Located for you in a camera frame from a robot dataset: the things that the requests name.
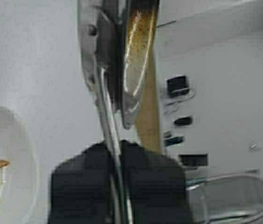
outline white wall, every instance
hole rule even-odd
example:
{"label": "white wall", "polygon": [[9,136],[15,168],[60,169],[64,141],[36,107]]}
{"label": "white wall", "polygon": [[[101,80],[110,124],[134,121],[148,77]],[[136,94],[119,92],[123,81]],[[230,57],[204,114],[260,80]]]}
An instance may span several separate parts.
{"label": "white wall", "polygon": [[216,8],[228,8],[255,0],[161,0],[158,24],[200,14]]}
{"label": "white wall", "polygon": [[[197,95],[163,118],[164,131],[178,116],[193,115],[192,127],[171,129],[185,143],[168,153],[208,152],[210,174],[260,169],[263,176],[263,31],[158,61],[159,80],[188,75]],[[251,142],[262,148],[250,152]]]}

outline metal tongs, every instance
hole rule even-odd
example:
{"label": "metal tongs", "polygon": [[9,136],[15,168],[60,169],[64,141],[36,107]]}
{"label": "metal tongs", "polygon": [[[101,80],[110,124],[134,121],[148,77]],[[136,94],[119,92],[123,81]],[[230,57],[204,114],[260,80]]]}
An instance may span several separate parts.
{"label": "metal tongs", "polygon": [[106,145],[116,165],[112,178],[117,223],[133,223],[128,186],[120,165],[114,118],[129,129],[140,105],[152,51],[159,0],[79,0],[78,33],[86,84],[97,105]]}

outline wooden handle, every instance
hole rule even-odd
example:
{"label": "wooden handle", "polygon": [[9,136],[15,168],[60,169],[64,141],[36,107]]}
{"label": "wooden handle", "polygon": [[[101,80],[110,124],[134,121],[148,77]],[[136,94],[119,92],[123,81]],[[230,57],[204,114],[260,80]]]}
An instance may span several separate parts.
{"label": "wooden handle", "polygon": [[146,81],[136,119],[136,129],[144,148],[162,153],[159,139],[159,108],[155,75],[155,61],[152,52],[146,70]]}

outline white plate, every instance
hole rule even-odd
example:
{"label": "white plate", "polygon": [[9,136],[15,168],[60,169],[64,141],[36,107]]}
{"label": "white plate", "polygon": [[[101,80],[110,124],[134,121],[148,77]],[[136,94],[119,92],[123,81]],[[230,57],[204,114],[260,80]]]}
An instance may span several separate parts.
{"label": "white plate", "polygon": [[19,119],[0,107],[0,224],[24,224],[33,211],[38,186],[38,163],[29,136]]}

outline black object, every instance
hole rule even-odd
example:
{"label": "black object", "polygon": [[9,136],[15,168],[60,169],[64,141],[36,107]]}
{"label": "black object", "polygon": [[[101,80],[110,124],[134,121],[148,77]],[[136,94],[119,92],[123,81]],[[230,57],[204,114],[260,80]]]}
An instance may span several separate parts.
{"label": "black object", "polygon": [[105,144],[94,145],[58,166],[51,177],[48,224],[103,224],[112,220],[112,170]]}
{"label": "black object", "polygon": [[187,95],[189,93],[189,85],[186,76],[179,76],[167,80],[168,95],[171,98]]}
{"label": "black object", "polygon": [[193,123],[193,117],[192,116],[179,118],[179,119],[174,121],[174,124],[178,127],[191,125],[192,123]]}
{"label": "black object", "polygon": [[184,166],[201,167],[208,166],[208,154],[185,154],[179,155]]}
{"label": "black object", "polygon": [[[133,224],[193,224],[182,167],[137,144],[123,141],[121,147]],[[114,223],[110,175],[117,183],[104,143],[58,166],[51,177],[48,224]]]}
{"label": "black object", "polygon": [[176,161],[122,142],[125,183],[129,186],[134,224],[193,224],[186,179]]}
{"label": "black object", "polygon": [[170,139],[165,139],[165,146],[177,145],[184,142],[183,136],[177,136]]}

